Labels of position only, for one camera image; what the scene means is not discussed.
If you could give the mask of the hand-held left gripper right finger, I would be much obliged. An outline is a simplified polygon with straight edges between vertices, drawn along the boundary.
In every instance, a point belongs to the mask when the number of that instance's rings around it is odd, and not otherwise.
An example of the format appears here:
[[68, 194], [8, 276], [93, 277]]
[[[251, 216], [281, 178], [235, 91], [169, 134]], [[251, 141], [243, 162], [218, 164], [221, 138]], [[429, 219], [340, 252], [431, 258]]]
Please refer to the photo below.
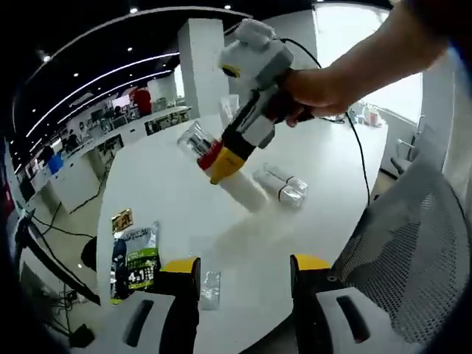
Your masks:
[[300, 353], [396, 353], [402, 338], [389, 315], [346, 287], [318, 257], [292, 254], [292, 318]]

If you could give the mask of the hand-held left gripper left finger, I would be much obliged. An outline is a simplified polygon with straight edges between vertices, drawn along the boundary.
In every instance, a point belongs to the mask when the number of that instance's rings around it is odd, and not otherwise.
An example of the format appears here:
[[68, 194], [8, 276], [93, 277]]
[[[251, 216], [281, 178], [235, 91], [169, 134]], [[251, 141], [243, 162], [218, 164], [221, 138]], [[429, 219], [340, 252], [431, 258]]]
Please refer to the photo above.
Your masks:
[[111, 312], [105, 352], [192, 353], [200, 290], [200, 257], [170, 261], [149, 292], [134, 292]]

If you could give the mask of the person's right hand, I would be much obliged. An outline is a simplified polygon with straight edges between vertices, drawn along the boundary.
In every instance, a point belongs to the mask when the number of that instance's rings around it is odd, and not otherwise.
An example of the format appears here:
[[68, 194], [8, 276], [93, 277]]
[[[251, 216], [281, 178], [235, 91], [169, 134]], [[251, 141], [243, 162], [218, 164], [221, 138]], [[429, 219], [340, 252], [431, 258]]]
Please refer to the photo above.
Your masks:
[[353, 85], [347, 78], [343, 72], [333, 68], [290, 70], [281, 86], [296, 102], [285, 119], [287, 125], [295, 127], [306, 111], [312, 117], [345, 112], [356, 101]]

